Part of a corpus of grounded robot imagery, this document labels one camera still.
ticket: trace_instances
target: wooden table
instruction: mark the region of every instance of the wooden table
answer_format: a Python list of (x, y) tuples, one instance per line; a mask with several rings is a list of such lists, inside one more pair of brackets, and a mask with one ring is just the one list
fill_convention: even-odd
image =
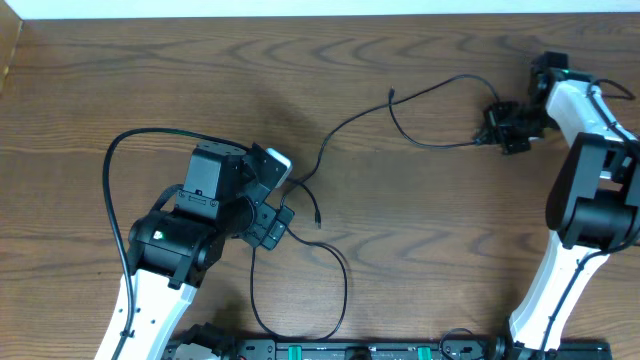
[[(311, 169), (340, 121), (459, 73), (524, 100), (531, 59), (568, 52), (573, 67), (640, 91), (638, 15), (415, 16), (27, 22), (0, 99), (0, 358), (92, 358), (110, 320), (121, 267), (104, 210), (101, 166), (120, 132), (178, 127), (292, 157)], [(491, 96), (465, 80), (398, 106), (421, 141), (466, 141)], [(638, 103), (611, 102), (637, 129)], [(125, 141), (112, 186), (124, 234), (169, 184), (194, 142)], [(521, 302), (547, 243), (544, 207), (567, 153), (558, 134), (533, 151), (422, 150), (379, 111), (331, 141), (290, 199), (292, 228), (349, 260), (338, 339), (437, 338), (453, 327), (497, 334)], [(249, 305), (251, 252), (228, 241), (179, 324), (261, 333)], [(566, 338), (606, 338), (616, 359), (640, 347), (640, 249), (591, 281)], [(322, 250), (283, 238), (259, 251), (257, 306), (287, 335), (335, 324), (342, 279)]]

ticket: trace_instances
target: green connector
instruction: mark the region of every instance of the green connector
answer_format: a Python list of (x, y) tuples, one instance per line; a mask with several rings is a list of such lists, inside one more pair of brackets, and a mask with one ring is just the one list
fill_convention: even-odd
[(289, 346), (289, 360), (302, 360), (302, 346)]
[(418, 360), (433, 360), (431, 357), (431, 348), (430, 347), (419, 347), (418, 348)]

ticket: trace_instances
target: white wall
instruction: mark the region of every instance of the white wall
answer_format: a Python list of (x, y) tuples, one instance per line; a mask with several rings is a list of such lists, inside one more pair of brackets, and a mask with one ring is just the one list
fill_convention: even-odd
[(5, 0), (25, 20), (638, 12), (640, 0)]

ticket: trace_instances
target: black cable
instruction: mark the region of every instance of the black cable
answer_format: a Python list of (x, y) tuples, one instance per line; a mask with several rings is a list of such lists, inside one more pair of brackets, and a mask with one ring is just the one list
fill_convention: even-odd
[(171, 199), (173, 195), (175, 195), (178, 191), (182, 190), (183, 187), (184, 185), (182, 184), (175, 184), (164, 189), (162, 194), (158, 196), (158, 200), (156, 200), (153, 206), (151, 206), (150, 211), (162, 209), (162, 207), (167, 203), (167, 201), (169, 201), (169, 199)]
[[(307, 246), (315, 246), (315, 247), (319, 247), (322, 249), (327, 250), (329, 253), (331, 253), (331, 255), (333, 255), (333, 257), (336, 258), (336, 260), (338, 260), (338, 263), (340, 264), (340, 268), (342, 269), (342, 276), (344, 278), (344, 298), (343, 298), (343, 303), (342, 303), (342, 313), (340, 314), (340, 319), (338, 320), (338, 323), (336, 324), (336, 326), (333, 328), (333, 330), (328, 333), (327, 335), (313, 340), (313, 341), (318, 341), (318, 342), (322, 342), (322, 341), (326, 341), (327, 339), (329, 339), (331, 336), (333, 336), (336, 332), (338, 332), (338, 330), (340, 329), (340, 326), (342, 325), (342, 321), (344, 320), (344, 316), (347, 312), (347, 299), (348, 299), (348, 295), (349, 295), (349, 290), (348, 290), (348, 280), (347, 280), (347, 269), (344, 266), (344, 263), (342, 262), (340, 256), (344, 257), (342, 254), (340, 254), (340, 256), (338, 256), (337, 253), (339, 253), (339, 250), (333, 248), (323, 242), (312, 242), (312, 241), (305, 241), (302, 240), (300, 237), (298, 237), (296, 234), (293, 233), (293, 231), (291, 231), (291, 229), (289, 229), (287, 227), (287, 232), (289, 233), (289, 235), (291, 235), (294, 239), (296, 239), (298, 242), (300, 242), (301, 244), (307, 245)], [(256, 308), (256, 303), (255, 303), (255, 299), (254, 299), (254, 295), (253, 295), (253, 274), (254, 274), (254, 270), (255, 270), (255, 263), (256, 263), (256, 248), (253, 249), (253, 254), (251, 256), (251, 275), (249, 277), (249, 296), (251, 298), (251, 309), (253, 310), (253, 315), (256, 318), (256, 321), (258, 322), (258, 325), (260, 325), (260, 327), (267, 332), (269, 335), (280, 339), (280, 340), (286, 340), (286, 339), (294, 339), (293, 337), (289, 337), (289, 336), (283, 336), (280, 335), (278, 333), (276, 333), (275, 331), (269, 329), (260, 319), (260, 315), (258, 315), (258, 309)]]
[(111, 188), (109, 187), (109, 168), (111, 166), (111, 158), (113, 157), (113, 153), (116, 150), (118, 144), (126, 139), (129, 136), (137, 135), (137, 134), (145, 134), (145, 133), (164, 133), (164, 134), (173, 134), (173, 135), (181, 135), (188, 136), (197, 139), (214, 141), (221, 144), (228, 144), (245, 151), (249, 149), (241, 144), (219, 139), (213, 136), (198, 134), (190, 131), (179, 130), (179, 129), (170, 129), (170, 128), (140, 128), (133, 129), (129, 131), (125, 131), (122, 134), (118, 135), (113, 141), (109, 148), (107, 149), (107, 153), (104, 156), (104, 163), (102, 165), (102, 192), (104, 193), (104, 202), (107, 208), (107, 216), (109, 217), (109, 223), (111, 224), (111, 229), (113, 230), (113, 236), (116, 241), (116, 246), (118, 247), (118, 254), (120, 255), (120, 261), (122, 262), (122, 270), (124, 274), (125, 286), (127, 288), (127, 321), (125, 323), (124, 329), (120, 333), (120, 341), (116, 346), (116, 350), (113, 353), (112, 359), (118, 359), (120, 356), (120, 352), (124, 347), (124, 343), (127, 340), (127, 337), (132, 336), (131, 325), (133, 324), (133, 314), (135, 309), (135, 299), (133, 296), (133, 285), (131, 283), (131, 275), (129, 273), (129, 267), (127, 266), (127, 255), (124, 249), (124, 242), (122, 240), (122, 235), (120, 234), (120, 228), (118, 226), (118, 221), (116, 220), (115, 210), (113, 208), (113, 201), (111, 199)]
[[(455, 329), (451, 329), (449, 331), (447, 331), (441, 338), (440, 341), (438, 342), (438, 350), (440, 351), (440, 354), (442, 355), (442, 357), (446, 358), (447, 360), (454, 360), (451, 356), (449, 356), (449, 354), (444, 351), (444, 340), (451, 334), (453, 333), (457, 333), (457, 332), (466, 332), (469, 335), (473, 335), (473, 333), (471, 332), (471, 330), (467, 329), (467, 328), (455, 328)], [(480, 341), (477, 341), (478, 345), (480, 346), (480, 349), (482, 349), (482, 355), (480, 355), (479, 357), (472, 359), (472, 360), (480, 360), (483, 359), (485, 356), (485, 347), (480, 343)]]
[[(311, 201), (313, 202), (313, 207), (316, 210), (315, 213), (315, 222), (316, 225), (318, 225), (318, 229), (322, 228), (322, 216), (320, 215), (320, 208), (318, 207), (318, 202), (316, 201), (316, 197), (313, 196), (313, 193), (311, 192), (311, 189), (309, 189), (309, 187), (307, 187), (307, 185), (305, 185), (304, 183), (301, 183), (300, 181), (296, 180), (296, 179), (292, 179), (292, 178), (287, 178), (287, 181), (293, 184), (296, 184), (298, 186), (300, 186), (301, 188), (304, 189), (304, 191), (307, 192), (307, 194), (309, 194), (309, 197), (311, 198)], [(280, 199), (280, 208), (282, 209), (284, 207), (284, 199), (285, 197), (283, 196), (282, 199)]]
[[(398, 101), (392, 102), (392, 105), (400, 105), (406, 101), (409, 101), (411, 99), (414, 99), (418, 96), (427, 94), (433, 90), (436, 90), (442, 86), (445, 86), (449, 83), (452, 83), (456, 80), (461, 80), (461, 79), (473, 79), (473, 80), (477, 80), (480, 81), (481, 83), (483, 83), (484, 85), (486, 85), (489, 90), (491, 91), (491, 94), (493, 95), (493, 97), (495, 98), (496, 102), (500, 102), (500, 96), (498, 96), (498, 92), (496, 91), (496, 89), (493, 87), (493, 85), (487, 81), (486, 79), (477, 76), (477, 75), (472, 75), (472, 74), (460, 74), (460, 75), (456, 75), (452, 78), (449, 78), (443, 82), (440, 82), (436, 85), (433, 85), (427, 89), (421, 90), (413, 95), (409, 95), (405, 98), (402, 98)], [(291, 191), (293, 191), (297, 186), (299, 186), (300, 184), (304, 184), (307, 180), (309, 180), (313, 175), (315, 175), (316, 171), (318, 171), (318, 168), (320, 167), (320, 162), (322, 161), (322, 155), (324, 153), (324, 149), (326, 148), (327, 144), (329, 143), (329, 140), (331, 139), (331, 137), (338, 132), (338, 130), (342, 129), (342, 127), (344, 127), (345, 125), (349, 124), (350, 122), (364, 116), (367, 115), (369, 113), (372, 113), (374, 111), (380, 110), (380, 109), (384, 109), (384, 108), (388, 108), (389, 104), (382, 104), (382, 105), (378, 105), (378, 106), (374, 106), (368, 110), (365, 110), (359, 114), (356, 114), (350, 118), (348, 118), (347, 120), (343, 121), (342, 123), (340, 123), (338, 126), (336, 126), (333, 130), (331, 130), (331, 132), (329, 132), (329, 134), (327, 134), (327, 136), (324, 138), (324, 141), (322, 142), (322, 145), (320, 146), (320, 151), (318, 152), (318, 159), (316, 160), (316, 164), (313, 167), (313, 169), (307, 173), (306, 175), (302, 176), (300, 179), (298, 179), (298, 184), (294, 184), (291, 188), (289, 188), (289, 190), (285, 191), (284, 195), (282, 195), (282, 200), (280, 201), (281, 206), (284, 205), (285, 203), (285, 199), (287, 197), (287, 195), (289, 195), (289, 193), (291, 193)], [(402, 129), (400, 128), (400, 126), (398, 125), (397, 121), (395, 122), (396, 126), (398, 127), (398, 130), (403, 133)]]
[(389, 103), (387, 105), (389, 107), (389, 115), (391, 115), (391, 120), (393, 120), (393, 123), (396, 124), (396, 127), (398, 128), (398, 131), (400, 132), (400, 134), (413, 145), (417, 147), (429, 148), (429, 149), (452, 149), (456, 147), (480, 144), (479, 142), (476, 142), (476, 141), (470, 141), (470, 142), (458, 143), (458, 144), (434, 145), (434, 144), (424, 144), (424, 143), (413, 140), (411, 136), (409, 136), (406, 132), (404, 132), (404, 130), (402, 130), (402, 126), (400, 126), (400, 124), (398, 123), (398, 119), (396, 119), (396, 115), (393, 113), (393, 96), (395, 95), (395, 93), (396, 93), (396, 90), (394, 88), (391, 88), (389, 90)]
[[(596, 111), (598, 112), (598, 115), (600, 115), (600, 117), (605, 122), (605, 124), (607, 125), (609, 130), (611, 130), (614, 134), (618, 135), (620, 137), (620, 139), (622, 139), (625, 147), (631, 152), (633, 160), (635, 160), (635, 166), (640, 166), (640, 150), (638, 149), (638, 143), (637, 142), (633, 142), (631, 139), (629, 139), (627, 137), (627, 135), (625, 135), (618, 128), (618, 123), (617, 122), (613, 122), (613, 121), (611, 121), (611, 119), (609, 119), (609, 116), (607, 116), (607, 114), (604, 112), (602, 107), (600, 107), (600, 104), (598, 103), (598, 101), (596, 100), (596, 98), (594, 96), (596, 94), (596, 92), (592, 90), (593, 87), (597, 86), (597, 85), (599, 85), (601, 83), (612, 85), (612, 86), (614, 86), (615, 88), (617, 88), (618, 90), (620, 90), (620, 91), (622, 91), (624, 93), (624, 95), (604, 95), (603, 97), (612, 98), (612, 99), (634, 100), (635, 96), (628, 89), (626, 89), (624, 86), (620, 85), (619, 83), (617, 83), (615, 81), (609, 80), (609, 79), (596, 79), (596, 80), (591, 81), (589, 83), (589, 85), (587, 86), (587, 94), (586, 94), (587, 98), (591, 102), (591, 105), (596, 109)], [(567, 287), (564, 289), (564, 292), (562, 293), (562, 296), (560, 297), (560, 300), (558, 301), (558, 304), (556, 305), (556, 308), (554, 309), (553, 313), (549, 317), (549, 323), (547, 324), (547, 328), (545, 330), (544, 337), (542, 338), (542, 346), (540, 346), (540, 350), (538, 351), (538, 357), (539, 358), (541, 357), (542, 359), (544, 359), (545, 347), (547, 346), (547, 342), (549, 341), (549, 336), (550, 336), (550, 333), (551, 333), (551, 328), (553, 327), (553, 323), (555, 322), (556, 317), (558, 316), (558, 313), (560, 313), (560, 310), (562, 309), (562, 305), (564, 305), (564, 302), (566, 301), (567, 297), (569, 296), (569, 293), (571, 292), (571, 289), (573, 288), (573, 285), (578, 280), (578, 276), (580, 276), (580, 273), (584, 270), (584, 267), (587, 264), (587, 262), (589, 262), (589, 260), (591, 260), (591, 259), (593, 259), (593, 258), (595, 258), (597, 256), (611, 255), (611, 254), (615, 254), (617, 252), (624, 251), (624, 250), (628, 249), (629, 247), (631, 247), (636, 242), (636, 238), (638, 237), (639, 233), (640, 233), (640, 229), (638, 231), (636, 231), (632, 236), (630, 236), (628, 238), (627, 242), (625, 242), (625, 243), (623, 243), (621, 245), (618, 245), (617, 247), (614, 247), (612, 249), (600, 250), (598, 252), (595, 252), (595, 253), (592, 253), (590, 255), (587, 255), (578, 263), (578, 266), (576, 267), (576, 271), (574, 272), (573, 276), (571, 277), (571, 280), (569, 281), (569, 284), (567, 284)]]

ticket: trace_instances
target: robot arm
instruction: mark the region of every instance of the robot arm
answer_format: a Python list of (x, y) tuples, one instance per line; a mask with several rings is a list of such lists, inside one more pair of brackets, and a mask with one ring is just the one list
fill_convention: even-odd
[[(127, 261), (135, 313), (130, 336), (118, 349), (128, 311), (123, 276), (95, 358), (159, 359), (207, 269), (220, 259), (227, 237), (268, 250), (278, 244), (294, 214), (264, 201), (290, 171), (291, 161), (273, 149), (254, 144), (245, 152), (221, 143), (198, 144), (184, 187), (167, 189), (131, 228)], [(173, 211), (162, 211), (176, 192)]]
[[(579, 264), (601, 250), (634, 241), (638, 233), (640, 175), (636, 160), (612, 126), (628, 139), (636, 139), (615, 121), (593, 78), (572, 72), (567, 65), (566, 55), (546, 53), (532, 70), (532, 105), (520, 112), (555, 121), (571, 150), (547, 201), (551, 231), (544, 259), (524, 301), (509, 317), (507, 359), (529, 359), (541, 348), (557, 350), (571, 310), (609, 255), (592, 257), (584, 269), (576, 271)], [(500, 114), (490, 115), (495, 119)], [(509, 141), (522, 148), (514, 133), (507, 131), (503, 136), (506, 153)], [(601, 189), (601, 179), (620, 184), (620, 190)]]

